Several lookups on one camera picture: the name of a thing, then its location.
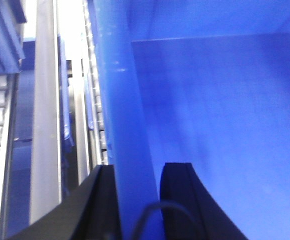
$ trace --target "blue plastic bin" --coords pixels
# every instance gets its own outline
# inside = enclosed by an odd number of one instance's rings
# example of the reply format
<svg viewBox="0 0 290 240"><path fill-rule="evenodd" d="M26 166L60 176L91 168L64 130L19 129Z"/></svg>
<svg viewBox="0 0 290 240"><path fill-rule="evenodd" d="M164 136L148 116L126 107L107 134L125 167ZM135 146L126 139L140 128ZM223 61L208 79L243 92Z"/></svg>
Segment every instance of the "blue plastic bin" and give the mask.
<svg viewBox="0 0 290 240"><path fill-rule="evenodd" d="M290 0L89 1L124 239L165 162L249 239L290 239ZM143 239L163 239L153 216Z"/></svg>

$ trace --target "blue plastic panel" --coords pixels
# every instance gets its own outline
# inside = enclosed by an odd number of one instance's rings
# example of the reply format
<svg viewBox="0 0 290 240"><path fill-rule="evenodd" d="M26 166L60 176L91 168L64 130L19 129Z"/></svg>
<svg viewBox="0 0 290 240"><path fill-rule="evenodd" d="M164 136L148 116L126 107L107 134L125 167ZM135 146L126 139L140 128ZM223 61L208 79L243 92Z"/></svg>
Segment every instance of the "blue plastic panel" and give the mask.
<svg viewBox="0 0 290 240"><path fill-rule="evenodd" d="M133 40L290 32L290 0L124 1Z"/></svg>
<svg viewBox="0 0 290 240"><path fill-rule="evenodd" d="M7 221L4 235L8 238L29 226L32 144L15 145L7 198Z"/></svg>
<svg viewBox="0 0 290 240"><path fill-rule="evenodd" d="M24 58L19 36L6 2L0 0L0 74L18 73L19 59Z"/></svg>
<svg viewBox="0 0 290 240"><path fill-rule="evenodd" d="M23 42L25 59L21 61L21 70L34 70L35 67L35 39Z"/></svg>
<svg viewBox="0 0 290 240"><path fill-rule="evenodd" d="M248 238L290 239L290 0L89 2L124 239L165 162Z"/></svg>
<svg viewBox="0 0 290 240"><path fill-rule="evenodd" d="M13 12L16 22L18 24L26 23L21 0L8 0L8 5Z"/></svg>
<svg viewBox="0 0 290 240"><path fill-rule="evenodd" d="M158 194L123 2L95 0L94 5L107 154L114 164L122 235L127 240L143 209L157 202ZM162 216L156 212L142 240L163 236Z"/></svg>
<svg viewBox="0 0 290 240"><path fill-rule="evenodd" d="M28 142L33 139L34 70L24 70L18 79L18 94L14 139Z"/></svg>
<svg viewBox="0 0 290 240"><path fill-rule="evenodd" d="M134 42L149 146L249 239L290 239L290 33Z"/></svg>

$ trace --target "black cable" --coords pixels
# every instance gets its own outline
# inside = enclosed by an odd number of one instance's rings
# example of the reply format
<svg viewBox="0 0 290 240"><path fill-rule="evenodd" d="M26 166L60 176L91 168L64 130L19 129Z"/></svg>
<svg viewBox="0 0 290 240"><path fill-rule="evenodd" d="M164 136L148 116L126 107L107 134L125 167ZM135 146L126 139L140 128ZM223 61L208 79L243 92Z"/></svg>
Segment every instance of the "black cable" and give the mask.
<svg viewBox="0 0 290 240"><path fill-rule="evenodd" d="M184 206L176 202L172 202L172 201L160 201L160 202L151 203L145 207L141 216L136 222L136 226L131 235L131 240L139 240L144 230L145 224L147 220L149 219L150 215L156 210L163 210L163 209L176 210L183 213L185 216L188 217L190 222L193 224L197 237L200 235L197 222L195 221L191 213Z"/></svg>

